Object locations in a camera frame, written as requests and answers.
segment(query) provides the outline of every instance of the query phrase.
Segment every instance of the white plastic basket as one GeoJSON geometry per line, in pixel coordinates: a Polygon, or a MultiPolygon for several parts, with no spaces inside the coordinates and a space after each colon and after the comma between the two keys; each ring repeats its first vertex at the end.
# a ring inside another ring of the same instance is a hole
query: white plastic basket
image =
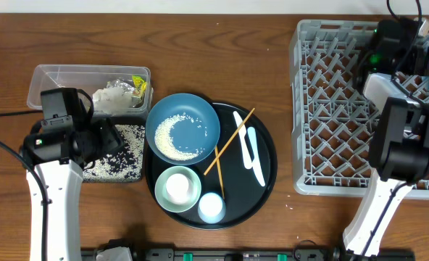
{"type": "MultiPolygon", "coordinates": [[[[376,22],[302,20],[289,46],[293,93],[293,185],[300,194],[363,196],[370,177],[367,153],[379,112],[352,88],[351,69],[376,22]]],[[[429,34],[421,40],[429,46],[429,34]]],[[[424,102],[419,76],[399,74],[424,102]]],[[[429,179],[408,195],[429,199],[429,179]]]]}

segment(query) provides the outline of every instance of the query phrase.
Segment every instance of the green light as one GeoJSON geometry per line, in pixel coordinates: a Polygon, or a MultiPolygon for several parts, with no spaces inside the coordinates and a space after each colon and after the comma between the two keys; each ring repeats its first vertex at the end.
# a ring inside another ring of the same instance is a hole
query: green light
{"type": "Polygon", "coordinates": [[[379,63],[379,61],[380,61],[380,55],[378,54],[373,54],[369,57],[369,62],[373,65],[379,63]]]}

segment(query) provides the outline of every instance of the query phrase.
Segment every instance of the chopstick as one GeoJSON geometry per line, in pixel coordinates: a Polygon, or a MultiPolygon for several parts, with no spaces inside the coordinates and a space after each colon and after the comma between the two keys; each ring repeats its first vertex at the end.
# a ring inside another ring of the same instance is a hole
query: chopstick
{"type": "MultiPolygon", "coordinates": [[[[217,146],[214,148],[214,154],[217,156],[217,146]]],[[[220,160],[218,159],[216,161],[216,165],[217,165],[217,175],[220,177],[220,185],[221,185],[221,194],[222,194],[222,199],[225,199],[224,197],[224,185],[222,184],[222,175],[221,175],[221,163],[220,160]]]]}
{"type": "Polygon", "coordinates": [[[243,125],[245,125],[246,121],[253,114],[254,110],[255,110],[255,108],[251,109],[250,113],[245,117],[245,119],[243,120],[243,122],[237,127],[237,130],[234,131],[234,134],[229,138],[229,140],[226,143],[226,145],[224,145],[224,147],[221,149],[220,153],[215,157],[215,159],[213,160],[212,164],[209,165],[209,167],[207,168],[207,170],[205,170],[205,173],[203,173],[203,175],[207,175],[208,172],[212,169],[213,165],[216,163],[216,161],[218,161],[218,159],[221,157],[221,155],[224,153],[224,151],[228,148],[230,142],[234,139],[234,137],[236,137],[238,131],[242,128],[243,125]]]}

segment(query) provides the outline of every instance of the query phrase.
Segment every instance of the wood grain surface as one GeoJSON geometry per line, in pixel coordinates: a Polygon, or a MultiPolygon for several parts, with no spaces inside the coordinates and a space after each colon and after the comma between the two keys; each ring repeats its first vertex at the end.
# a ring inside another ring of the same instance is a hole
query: wood grain surface
{"type": "MultiPolygon", "coordinates": [[[[140,247],[289,249],[302,239],[333,246],[361,199],[302,196],[292,184],[292,99],[288,44],[303,19],[380,20],[380,16],[0,14],[0,112],[25,110],[39,64],[135,65],[151,70],[156,103],[203,93],[251,109],[278,152],[278,178],[264,207],[221,231],[169,218],[146,182],[83,184],[83,248],[132,238],[140,247]]],[[[17,149],[40,115],[0,118],[0,139],[17,149]]],[[[429,260],[429,201],[404,200],[382,247],[411,248],[429,260]]],[[[21,164],[0,149],[0,260],[28,260],[30,196],[21,164]]]]}

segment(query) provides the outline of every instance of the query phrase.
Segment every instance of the plastic crate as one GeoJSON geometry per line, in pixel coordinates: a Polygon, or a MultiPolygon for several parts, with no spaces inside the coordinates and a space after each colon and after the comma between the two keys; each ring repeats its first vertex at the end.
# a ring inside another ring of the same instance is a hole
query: plastic crate
{"type": "MultiPolygon", "coordinates": [[[[42,109],[41,92],[53,88],[81,88],[92,96],[99,89],[107,86],[107,82],[116,79],[132,81],[132,76],[141,76],[147,87],[143,103],[136,108],[123,109],[114,117],[137,117],[146,120],[151,108],[153,89],[150,84],[150,70],[147,67],[115,66],[115,65],[38,65],[34,69],[33,79],[29,88],[27,105],[32,109],[42,109]]],[[[107,116],[96,110],[95,116],[107,116]]]]}
{"type": "MultiPolygon", "coordinates": [[[[302,20],[289,46],[293,94],[293,185],[300,194],[363,196],[370,179],[369,143],[378,123],[374,104],[352,88],[351,69],[376,22],[302,20]]],[[[420,40],[429,46],[429,34],[420,40]]],[[[419,76],[399,74],[424,102],[419,76]]],[[[429,199],[429,179],[408,195],[429,199]]]]}

